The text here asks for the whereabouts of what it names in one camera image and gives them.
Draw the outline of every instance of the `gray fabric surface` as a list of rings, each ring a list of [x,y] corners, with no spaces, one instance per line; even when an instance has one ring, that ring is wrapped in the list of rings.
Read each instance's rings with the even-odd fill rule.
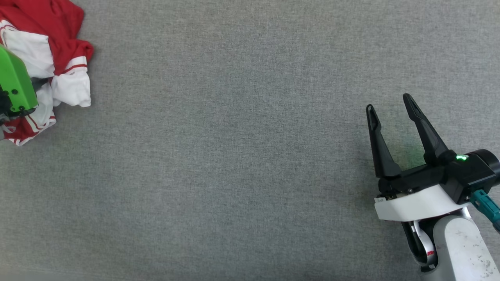
[[[406,92],[450,148],[500,154],[498,1],[75,2],[92,107],[0,142],[11,278],[415,281],[373,207],[365,106],[403,168]]]

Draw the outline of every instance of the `green light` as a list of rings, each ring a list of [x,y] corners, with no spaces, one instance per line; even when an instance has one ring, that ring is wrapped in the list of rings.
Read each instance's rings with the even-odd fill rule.
[[[456,156],[456,159],[457,159],[457,160],[462,160],[462,161],[465,161],[465,160],[467,160],[467,157],[468,157],[467,155],[457,155],[457,156]]]

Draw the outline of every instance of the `teal connector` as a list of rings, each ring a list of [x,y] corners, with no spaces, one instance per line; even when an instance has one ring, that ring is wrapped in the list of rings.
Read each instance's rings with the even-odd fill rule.
[[[470,197],[470,202],[479,212],[483,213],[500,233],[500,208],[482,189],[476,190]]]

